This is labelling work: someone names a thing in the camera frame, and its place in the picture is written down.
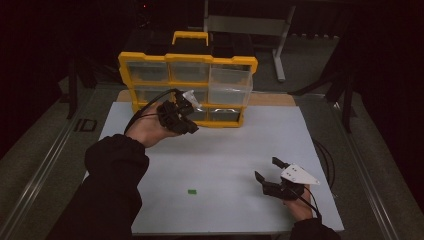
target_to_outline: black jacket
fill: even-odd
[[[142,205],[137,185],[149,166],[144,146],[124,135],[106,137],[87,150],[85,165],[89,176],[47,239],[131,239]],[[290,239],[338,239],[317,238],[327,233],[338,236],[310,219],[296,223]]]

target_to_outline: white table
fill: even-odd
[[[129,102],[115,102],[100,139],[122,133],[132,115]],[[320,180],[311,190],[323,223],[344,229],[300,109],[249,106],[244,117],[241,128],[200,128],[146,150],[150,166],[138,186],[143,207],[135,235],[290,231],[290,213],[279,199],[262,194],[254,176],[258,171],[280,182],[272,157],[297,163]]]

